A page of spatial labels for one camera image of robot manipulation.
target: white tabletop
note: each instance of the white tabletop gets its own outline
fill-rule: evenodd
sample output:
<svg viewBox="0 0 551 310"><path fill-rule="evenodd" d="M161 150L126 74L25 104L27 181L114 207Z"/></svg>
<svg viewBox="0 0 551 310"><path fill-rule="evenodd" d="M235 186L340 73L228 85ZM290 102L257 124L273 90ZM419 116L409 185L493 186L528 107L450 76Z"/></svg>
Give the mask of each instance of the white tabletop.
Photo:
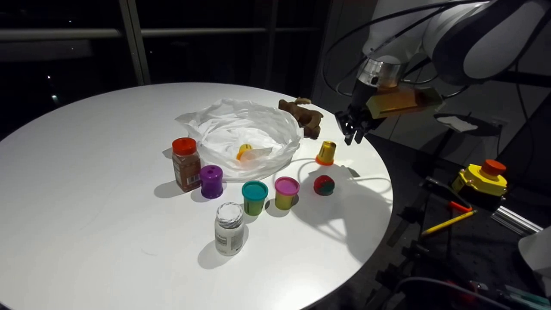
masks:
<svg viewBox="0 0 551 310"><path fill-rule="evenodd" d="M214 247L216 209L244 202L228 183L218 200L175 183L171 142L183 114L223 99L278 107L281 93L207 83L106 93L54 111L0 143L0 304L18 310L302 309L349 281L386 233L393 190L369 142L347 147L324 112L319 140L302 140L278 176L304 186L292 212L269 207L245 248ZM312 159L338 143L337 167ZM362 180L343 180L354 169ZM318 174L338 180L314 195ZM275 198L276 176L264 180Z"/></svg>

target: red button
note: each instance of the red button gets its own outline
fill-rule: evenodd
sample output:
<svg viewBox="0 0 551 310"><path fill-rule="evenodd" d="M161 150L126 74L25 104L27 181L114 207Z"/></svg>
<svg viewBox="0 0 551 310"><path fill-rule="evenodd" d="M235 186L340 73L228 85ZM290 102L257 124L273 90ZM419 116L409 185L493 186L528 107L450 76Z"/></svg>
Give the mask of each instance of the red button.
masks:
<svg viewBox="0 0 551 310"><path fill-rule="evenodd" d="M507 171L507 167L498 161L488 159L483 166L483 171L490 176L500 176Z"/></svg>

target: small plastic cup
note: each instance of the small plastic cup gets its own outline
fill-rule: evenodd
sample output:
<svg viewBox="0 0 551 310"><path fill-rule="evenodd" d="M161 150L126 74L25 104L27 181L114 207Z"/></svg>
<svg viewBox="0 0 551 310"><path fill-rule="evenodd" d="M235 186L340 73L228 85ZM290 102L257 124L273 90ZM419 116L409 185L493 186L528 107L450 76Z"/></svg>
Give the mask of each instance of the small plastic cup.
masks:
<svg viewBox="0 0 551 310"><path fill-rule="evenodd" d="M201 173L202 195L206 198L219 198L225 192L223 186L223 169L219 166L206 166Z"/></svg>
<svg viewBox="0 0 551 310"><path fill-rule="evenodd" d="M276 181L276 207L290 211L299 202L300 185L293 178L280 178Z"/></svg>
<svg viewBox="0 0 551 310"><path fill-rule="evenodd" d="M321 152L316 157L316 162L321 164L321 166L333 166L337 149L338 149L337 143L324 142Z"/></svg>
<svg viewBox="0 0 551 310"><path fill-rule="evenodd" d="M242 193L245 198L245 214L257 217L269 197L269 188L264 183L250 181L244 185Z"/></svg>

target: brown object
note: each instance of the brown object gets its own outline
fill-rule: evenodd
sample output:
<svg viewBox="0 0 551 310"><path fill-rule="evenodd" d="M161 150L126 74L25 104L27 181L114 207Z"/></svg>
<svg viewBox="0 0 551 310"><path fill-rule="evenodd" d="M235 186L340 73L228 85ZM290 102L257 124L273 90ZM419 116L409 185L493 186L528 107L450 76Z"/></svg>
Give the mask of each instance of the brown object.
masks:
<svg viewBox="0 0 551 310"><path fill-rule="evenodd" d="M178 186L188 193L201 188L202 161L192 138L173 142L173 164Z"/></svg>
<svg viewBox="0 0 551 310"><path fill-rule="evenodd" d="M318 140L321 136L323 114L318 111L309 111L300 105L312 104L309 99L297 99L295 102L280 100L280 111L290 112L300 128L304 128L304 136Z"/></svg>
<svg viewBox="0 0 551 310"><path fill-rule="evenodd" d="M397 88L380 92L368 102L368 107L374 119L385 119L424 111L435 104L442 104L442 99L435 90Z"/></svg>

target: spice jar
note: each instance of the spice jar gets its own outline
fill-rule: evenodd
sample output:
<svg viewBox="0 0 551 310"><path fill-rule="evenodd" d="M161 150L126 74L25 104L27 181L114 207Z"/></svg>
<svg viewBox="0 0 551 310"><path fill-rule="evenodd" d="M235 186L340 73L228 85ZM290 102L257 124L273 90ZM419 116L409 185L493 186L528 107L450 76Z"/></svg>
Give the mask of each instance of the spice jar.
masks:
<svg viewBox="0 0 551 310"><path fill-rule="evenodd" d="M197 143L192 138L173 142L173 164L176 183L183 192L192 192L201 186L202 161L197 155Z"/></svg>
<svg viewBox="0 0 551 310"><path fill-rule="evenodd" d="M237 204L225 204L218 211L216 247L223 255L237 255L245 243L244 209Z"/></svg>

